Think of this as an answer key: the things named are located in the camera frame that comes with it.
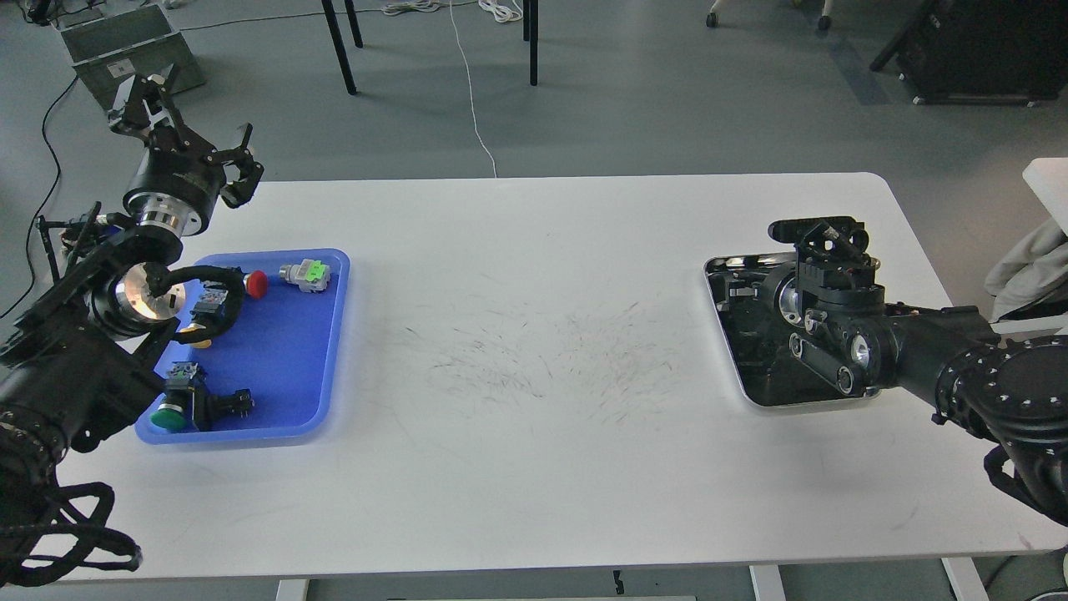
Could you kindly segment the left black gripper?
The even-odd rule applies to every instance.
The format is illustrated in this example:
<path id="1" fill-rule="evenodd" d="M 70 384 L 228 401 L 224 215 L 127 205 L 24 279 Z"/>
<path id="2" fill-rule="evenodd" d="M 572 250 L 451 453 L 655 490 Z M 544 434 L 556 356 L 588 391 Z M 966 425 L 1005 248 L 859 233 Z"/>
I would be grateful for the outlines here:
<path id="1" fill-rule="evenodd" d="M 137 138 L 145 149 L 123 209 L 141 221 L 150 213 L 175 215 L 168 227 L 184 237 L 209 228 L 218 197 L 230 209 L 249 203 L 264 167 L 250 148 L 252 124 L 238 126 L 233 148 L 211 149 L 204 161 L 187 155 L 194 151 L 192 129 L 171 95 L 180 72 L 169 65 L 161 73 L 134 73 L 117 86 L 107 118 L 110 132 Z"/>

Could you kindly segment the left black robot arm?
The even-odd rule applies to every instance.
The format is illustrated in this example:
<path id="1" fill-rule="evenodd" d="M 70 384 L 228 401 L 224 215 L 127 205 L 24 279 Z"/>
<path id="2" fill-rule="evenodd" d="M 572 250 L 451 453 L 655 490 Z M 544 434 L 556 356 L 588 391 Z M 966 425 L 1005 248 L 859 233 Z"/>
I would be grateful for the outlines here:
<path id="1" fill-rule="evenodd" d="M 264 172 L 249 149 L 250 124 L 218 149 L 175 107 L 179 66 L 136 75 L 117 88 L 109 126 L 144 142 L 144 160 L 121 212 L 93 208 L 75 220 L 38 220 L 47 258 L 61 230 L 64 270 L 16 319 L 3 345 L 3 584 L 35 587 L 79 567 L 138 569 L 140 548 L 107 528 L 114 493 L 104 483 L 62 487 L 68 452 L 94 450 L 164 393 L 164 418 L 182 410 L 195 425 L 244 415 L 250 392 L 218 396 L 194 366 L 156 371 L 171 342 L 198 345 L 225 334 L 247 298 L 267 292 L 262 271 L 194 265 L 180 269 L 184 236 L 209 227 L 219 200 L 251 201 Z"/>

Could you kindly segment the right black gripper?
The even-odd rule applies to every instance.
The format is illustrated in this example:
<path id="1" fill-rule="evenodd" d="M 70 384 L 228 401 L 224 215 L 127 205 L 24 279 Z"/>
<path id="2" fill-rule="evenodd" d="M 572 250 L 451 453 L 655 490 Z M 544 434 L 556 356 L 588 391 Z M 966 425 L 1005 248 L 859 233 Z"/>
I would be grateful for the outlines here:
<path id="1" fill-rule="evenodd" d="M 728 341 L 740 368 L 771 368 L 794 361 L 797 326 L 786 311 L 797 311 L 794 264 L 731 264 L 723 284 L 728 303 Z"/>

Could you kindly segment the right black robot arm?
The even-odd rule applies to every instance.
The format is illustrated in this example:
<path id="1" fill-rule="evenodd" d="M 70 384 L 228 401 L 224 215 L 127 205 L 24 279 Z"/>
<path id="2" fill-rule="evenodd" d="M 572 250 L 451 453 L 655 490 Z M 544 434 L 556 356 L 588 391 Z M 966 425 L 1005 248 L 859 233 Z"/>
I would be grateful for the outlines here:
<path id="1" fill-rule="evenodd" d="M 850 216 L 778 220 L 781 254 L 717 256 L 704 276 L 744 395 L 760 407 L 904 388 L 993 442 L 993 487 L 1067 521 L 1064 336 L 1003 341 L 973 306 L 888 303 L 869 232 Z"/>

